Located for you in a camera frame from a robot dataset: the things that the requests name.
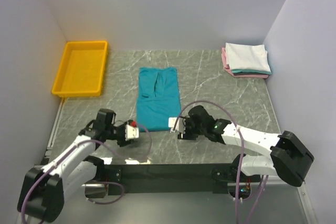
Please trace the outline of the teal polo t shirt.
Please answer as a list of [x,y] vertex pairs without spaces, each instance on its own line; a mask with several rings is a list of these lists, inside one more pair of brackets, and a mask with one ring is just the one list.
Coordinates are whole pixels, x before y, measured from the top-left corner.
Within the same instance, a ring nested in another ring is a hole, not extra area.
[[177,69],[142,67],[138,75],[136,121],[150,132],[169,131],[181,111]]

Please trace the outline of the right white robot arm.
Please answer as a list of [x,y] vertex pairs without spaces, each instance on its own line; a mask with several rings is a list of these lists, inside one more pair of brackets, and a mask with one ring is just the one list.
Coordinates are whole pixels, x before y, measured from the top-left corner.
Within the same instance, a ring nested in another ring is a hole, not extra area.
[[168,126],[182,140],[204,136],[212,142],[243,147],[256,153],[236,157],[234,172],[245,176],[278,176],[285,183],[300,187],[314,161],[313,154],[292,132],[266,133],[232,121],[215,119],[201,105],[195,106],[186,117],[169,118]]

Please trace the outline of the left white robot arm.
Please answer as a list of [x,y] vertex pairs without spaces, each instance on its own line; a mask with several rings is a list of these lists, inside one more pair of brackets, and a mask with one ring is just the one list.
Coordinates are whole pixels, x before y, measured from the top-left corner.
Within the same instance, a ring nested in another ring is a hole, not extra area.
[[91,180],[108,184],[104,161],[92,153],[101,146],[107,148],[107,140],[124,147],[139,137],[134,120],[116,126],[115,116],[110,109],[100,109],[65,151],[42,168],[26,173],[17,204],[22,223],[27,222],[26,216],[53,222],[67,198],[83,184]]

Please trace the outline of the black base bar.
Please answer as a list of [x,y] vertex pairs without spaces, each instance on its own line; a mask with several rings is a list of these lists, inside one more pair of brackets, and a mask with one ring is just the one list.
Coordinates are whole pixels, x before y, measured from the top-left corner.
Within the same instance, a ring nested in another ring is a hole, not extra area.
[[89,183],[115,182],[126,193],[227,194],[235,184],[237,168],[232,164],[124,164],[105,165],[104,172]]

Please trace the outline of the yellow plastic bin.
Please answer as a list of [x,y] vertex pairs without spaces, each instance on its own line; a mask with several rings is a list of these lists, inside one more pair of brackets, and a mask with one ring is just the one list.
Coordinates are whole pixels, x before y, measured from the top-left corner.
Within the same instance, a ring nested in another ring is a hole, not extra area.
[[67,42],[51,93],[61,98],[100,96],[107,54],[107,41]]

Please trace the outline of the pink folded t shirt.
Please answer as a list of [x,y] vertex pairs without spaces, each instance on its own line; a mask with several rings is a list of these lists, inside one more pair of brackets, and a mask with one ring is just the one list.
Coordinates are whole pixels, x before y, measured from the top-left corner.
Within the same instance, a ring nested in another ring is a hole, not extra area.
[[239,73],[239,74],[232,73],[231,69],[229,68],[229,64],[228,64],[227,57],[226,57],[226,50],[225,50],[224,47],[222,48],[222,63],[223,63],[224,70],[228,74],[230,74],[231,76],[236,77],[236,78],[259,78],[259,79],[267,79],[269,77],[269,75],[267,75],[267,74],[253,73],[253,72]]

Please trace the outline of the white folded t shirt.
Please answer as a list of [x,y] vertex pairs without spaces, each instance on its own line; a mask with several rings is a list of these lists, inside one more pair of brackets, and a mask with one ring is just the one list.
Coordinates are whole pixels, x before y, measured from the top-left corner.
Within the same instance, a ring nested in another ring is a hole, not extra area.
[[270,71],[265,45],[226,43],[226,57],[231,70]]

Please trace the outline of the teal folded t shirt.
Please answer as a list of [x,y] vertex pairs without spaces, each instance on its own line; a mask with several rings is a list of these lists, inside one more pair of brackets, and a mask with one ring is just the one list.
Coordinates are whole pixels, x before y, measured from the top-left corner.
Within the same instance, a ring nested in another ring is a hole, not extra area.
[[265,74],[265,75],[271,75],[272,73],[270,71],[252,71],[252,70],[231,70],[233,75],[245,75],[245,74]]

